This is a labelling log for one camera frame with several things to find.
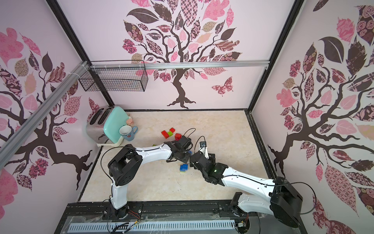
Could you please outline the aluminium frame rail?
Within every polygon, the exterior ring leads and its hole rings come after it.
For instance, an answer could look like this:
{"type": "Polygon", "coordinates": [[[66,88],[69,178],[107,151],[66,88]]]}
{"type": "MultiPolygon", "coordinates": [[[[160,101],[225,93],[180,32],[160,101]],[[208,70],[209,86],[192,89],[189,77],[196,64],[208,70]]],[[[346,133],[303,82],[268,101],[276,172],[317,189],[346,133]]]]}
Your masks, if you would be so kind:
{"type": "Polygon", "coordinates": [[[17,150],[30,137],[43,119],[52,111],[53,107],[69,90],[69,88],[88,71],[87,61],[78,64],[65,80],[51,93],[51,95],[38,107],[38,109],[26,120],[11,138],[1,147],[1,168],[13,157],[17,150]]]}
{"type": "Polygon", "coordinates": [[[213,61],[213,62],[171,62],[171,63],[103,63],[90,66],[93,70],[110,68],[140,68],[153,69],[186,69],[186,68],[216,68],[216,67],[268,67],[268,60],[236,60],[236,61],[213,61]]]}

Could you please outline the pink patterned small jar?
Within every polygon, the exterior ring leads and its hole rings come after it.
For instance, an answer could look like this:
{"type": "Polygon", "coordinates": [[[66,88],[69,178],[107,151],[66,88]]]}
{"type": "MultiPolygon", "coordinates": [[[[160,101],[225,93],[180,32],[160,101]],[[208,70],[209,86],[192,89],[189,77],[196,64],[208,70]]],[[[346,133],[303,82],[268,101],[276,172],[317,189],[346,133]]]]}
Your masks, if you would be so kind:
{"type": "Polygon", "coordinates": [[[129,118],[126,120],[126,124],[128,126],[134,126],[134,121],[133,121],[132,117],[129,116],[129,118]]]}

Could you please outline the aluminium frame rail left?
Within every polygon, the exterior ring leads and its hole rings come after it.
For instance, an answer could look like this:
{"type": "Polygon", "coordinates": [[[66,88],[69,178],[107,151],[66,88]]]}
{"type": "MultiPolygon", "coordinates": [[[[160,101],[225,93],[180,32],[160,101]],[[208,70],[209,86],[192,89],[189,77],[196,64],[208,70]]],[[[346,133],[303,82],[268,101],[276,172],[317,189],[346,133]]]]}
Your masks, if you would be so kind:
{"type": "Polygon", "coordinates": [[[1,168],[13,157],[17,150],[30,137],[43,119],[52,111],[53,107],[69,90],[69,88],[88,71],[87,61],[78,64],[65,80],[51,93],[51,95],[38,107],[38,109],[26,120],[11,138],[1,147],[1,168]]]}

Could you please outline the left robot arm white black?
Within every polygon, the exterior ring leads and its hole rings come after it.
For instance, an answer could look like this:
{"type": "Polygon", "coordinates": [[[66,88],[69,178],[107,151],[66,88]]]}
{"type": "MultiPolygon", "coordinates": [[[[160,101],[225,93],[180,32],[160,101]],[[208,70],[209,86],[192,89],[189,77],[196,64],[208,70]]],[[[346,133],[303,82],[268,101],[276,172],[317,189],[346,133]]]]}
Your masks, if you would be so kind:
{"type": "Polygon", "coordinates": [[[141,165],[161,160],[167,163],[187,163],[192,146],[190,138],[181,136],[179,140],[166,141],[147,148],[136,148],[132,144],[121,147],[108,163],[108,172],[104,173],[111,180],[109,203],[114,217],[123,218],[129,212],[128,184],[135,178],[141,165]]]}

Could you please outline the red long lego brick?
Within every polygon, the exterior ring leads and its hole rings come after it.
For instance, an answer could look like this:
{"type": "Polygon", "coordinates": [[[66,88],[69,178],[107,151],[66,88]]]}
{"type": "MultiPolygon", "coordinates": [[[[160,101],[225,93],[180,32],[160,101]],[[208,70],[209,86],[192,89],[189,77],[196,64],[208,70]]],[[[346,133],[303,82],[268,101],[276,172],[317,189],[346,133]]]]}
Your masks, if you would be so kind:
{"type": "Polygon", "coordinates": [[[162,131],[161,134],[162,134],[162,136],[163,136],[165,139],[167,139],[167,138],[170,137],[170,135],[169,135],[168,132],[166,132],[166,131],[162,131]]]}

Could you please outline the blue floral mug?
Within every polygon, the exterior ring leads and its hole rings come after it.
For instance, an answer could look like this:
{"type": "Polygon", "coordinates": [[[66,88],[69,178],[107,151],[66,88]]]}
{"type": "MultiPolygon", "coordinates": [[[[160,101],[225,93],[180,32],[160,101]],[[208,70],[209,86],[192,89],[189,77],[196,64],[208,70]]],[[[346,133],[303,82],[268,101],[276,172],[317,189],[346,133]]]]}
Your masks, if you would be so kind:
{"type": "Polygon", "coordinates": [[[120,128],[119,133],[126,141],[132,141],[134,140],[137,131],[137,126],[131,127],[129,125],[125,125],[120,128]]]}

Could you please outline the aluminium frame rail back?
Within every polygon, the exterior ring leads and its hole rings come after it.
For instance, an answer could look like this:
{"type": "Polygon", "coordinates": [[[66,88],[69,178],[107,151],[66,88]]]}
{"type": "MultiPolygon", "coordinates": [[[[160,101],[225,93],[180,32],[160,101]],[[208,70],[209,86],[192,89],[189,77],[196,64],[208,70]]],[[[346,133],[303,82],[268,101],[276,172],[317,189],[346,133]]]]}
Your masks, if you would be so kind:
{"type": "Polygon", "coordinates": [[[153,69],[186,69],[186,68],[216,68],[216,67],[268,67],[268,60],[236,60],[236,61],[213,61],[213,62],[171,62],[171,63],[103,63],[90,66],[93,70],[110,68],[140,68],[153,69]]]}

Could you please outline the blue long lego brick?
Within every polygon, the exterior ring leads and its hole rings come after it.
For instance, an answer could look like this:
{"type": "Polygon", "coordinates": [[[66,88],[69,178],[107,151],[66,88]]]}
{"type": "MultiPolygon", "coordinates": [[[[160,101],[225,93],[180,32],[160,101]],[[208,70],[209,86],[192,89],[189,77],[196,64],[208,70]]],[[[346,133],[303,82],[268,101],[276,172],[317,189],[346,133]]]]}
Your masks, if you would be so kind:
{"type": "Polygon", "coordinates": [[[180,172],[184,173],[188,170],[189,166],[187,164],[180,165],[180,172]]]}

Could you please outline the red square lego brick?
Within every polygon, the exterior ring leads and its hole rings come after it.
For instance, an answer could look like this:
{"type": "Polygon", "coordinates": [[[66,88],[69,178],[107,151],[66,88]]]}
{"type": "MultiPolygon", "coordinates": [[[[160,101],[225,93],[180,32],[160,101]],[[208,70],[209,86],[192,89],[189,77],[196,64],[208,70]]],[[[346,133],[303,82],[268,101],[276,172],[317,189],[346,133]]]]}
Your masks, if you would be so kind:
{"type": "Polygon", "coordinates": [[[181,139],[182,135],[179,133],[175,134],[175,140],[179,141],[181,139]]]}

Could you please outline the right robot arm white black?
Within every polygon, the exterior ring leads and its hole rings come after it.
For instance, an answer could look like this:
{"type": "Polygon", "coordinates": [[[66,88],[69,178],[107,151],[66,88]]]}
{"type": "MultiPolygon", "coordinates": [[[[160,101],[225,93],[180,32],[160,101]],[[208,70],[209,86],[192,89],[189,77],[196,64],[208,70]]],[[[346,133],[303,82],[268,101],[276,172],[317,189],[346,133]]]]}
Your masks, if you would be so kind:
{"type": "Polygon", "coordinates": [[[235,195],[233,209],[240,213],[262,213],[273,215],[282,224],[299,228],[303,197],[284,177],[265,179],[245,174],[206,158],[199,151],[190,157],[190,164],[199,170],[208,183],[232,187],[243,191],[235,195]]]}

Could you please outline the mint green toaster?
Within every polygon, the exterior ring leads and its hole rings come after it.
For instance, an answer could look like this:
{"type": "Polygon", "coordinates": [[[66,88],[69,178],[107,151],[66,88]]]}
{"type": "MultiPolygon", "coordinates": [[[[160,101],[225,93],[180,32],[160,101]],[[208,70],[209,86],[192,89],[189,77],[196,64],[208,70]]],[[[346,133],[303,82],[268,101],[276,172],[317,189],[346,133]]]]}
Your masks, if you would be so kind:
{"type": "Polygon", "coordinates": [[[129,118],[120,106],[99,107],[88,118],[86,134],[96,144],[118,143],[122,137],[119,130],[129,118]]]}

